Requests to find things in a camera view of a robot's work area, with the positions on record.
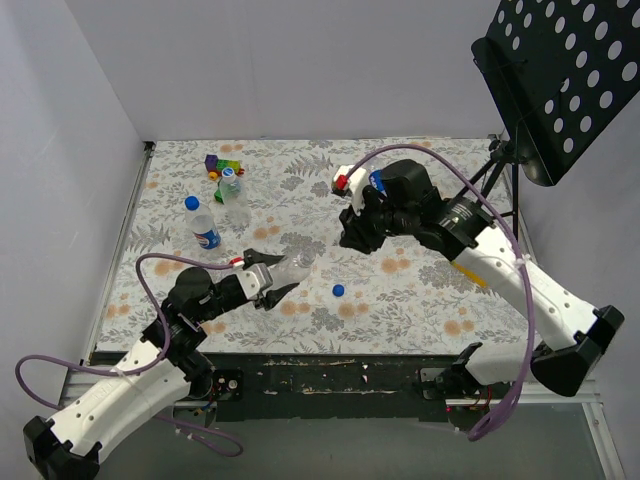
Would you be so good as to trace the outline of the clear unlabelled plastic bottle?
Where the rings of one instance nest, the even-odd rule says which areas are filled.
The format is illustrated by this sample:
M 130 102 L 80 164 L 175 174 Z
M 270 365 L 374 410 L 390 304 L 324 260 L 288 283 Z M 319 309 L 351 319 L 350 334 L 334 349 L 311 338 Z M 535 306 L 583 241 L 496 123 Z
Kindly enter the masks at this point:
M 229 220 L 237 226 L 247 227 L 251 220 L 247 192 L 242 179 L 221 177 L 221 191 Z

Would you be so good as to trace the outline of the Pepsi bottle blue label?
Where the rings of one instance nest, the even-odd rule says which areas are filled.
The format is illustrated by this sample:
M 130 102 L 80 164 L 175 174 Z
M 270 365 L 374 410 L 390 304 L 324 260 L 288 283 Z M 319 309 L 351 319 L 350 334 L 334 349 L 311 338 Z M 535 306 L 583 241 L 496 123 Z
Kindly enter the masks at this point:
M 380 194 L 386 195 L 386 189 L 382 182 L 381 171 L 374 170 L 369 174 L 369 183 L 375 188 Z

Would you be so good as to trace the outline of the Pocari Sweat labelled bottle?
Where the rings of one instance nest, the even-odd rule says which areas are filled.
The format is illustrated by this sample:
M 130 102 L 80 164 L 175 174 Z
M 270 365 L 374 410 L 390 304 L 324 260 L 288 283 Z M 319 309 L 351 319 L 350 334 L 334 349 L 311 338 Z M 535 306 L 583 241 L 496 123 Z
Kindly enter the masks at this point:
M 210 208 L 200 200 L 199 202 L 200 207 L 195 211 L 189 211 L 185 207 L 186 222 L 200 247 L 213 250 L 220 246 L 221 237 Z

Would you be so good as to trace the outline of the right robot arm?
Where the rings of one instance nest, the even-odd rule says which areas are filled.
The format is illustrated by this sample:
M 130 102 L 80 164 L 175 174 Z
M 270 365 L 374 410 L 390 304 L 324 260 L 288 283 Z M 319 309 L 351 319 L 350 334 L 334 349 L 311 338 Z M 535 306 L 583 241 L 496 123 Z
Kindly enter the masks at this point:
M 534 315 L 532 349 L 466 348 L 434 380 L 447 395 L 471 398 L 488 385 L 523 376 L 572 397 L 624 321 L 616 307 L 580 299 L 516 254 L 508 230 L 471 199 L 442 197 L 425 167 L 411 159 L 386 166 L 377 182 L 364 168 L 344 166 L 332 190 L 351 199 L 339 216 L 341 246 L 370 254 L 388 237 L 412 236 L 474 281 L 484 282 L 520 314 Z

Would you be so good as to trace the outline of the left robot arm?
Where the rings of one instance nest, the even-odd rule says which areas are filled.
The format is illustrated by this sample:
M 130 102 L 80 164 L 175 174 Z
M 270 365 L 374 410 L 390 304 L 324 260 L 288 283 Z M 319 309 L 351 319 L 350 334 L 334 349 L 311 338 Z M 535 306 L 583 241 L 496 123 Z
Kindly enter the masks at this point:
M 247 304 L 273 309 L 311 272 L 309 253 L 246 250 L 227 264 L 181 258 L 185 268 L 163 301 L 149 298 L 154 321 L 109 369 L 46 355 L 41 361 L 97 377 L 97 382 L 48 418 L 23 428 L 26 453 L 44 479 L 93 479 L 130 434 L 175 402 L 214 396 L 213 364 L 199 352 L 205 323 Z

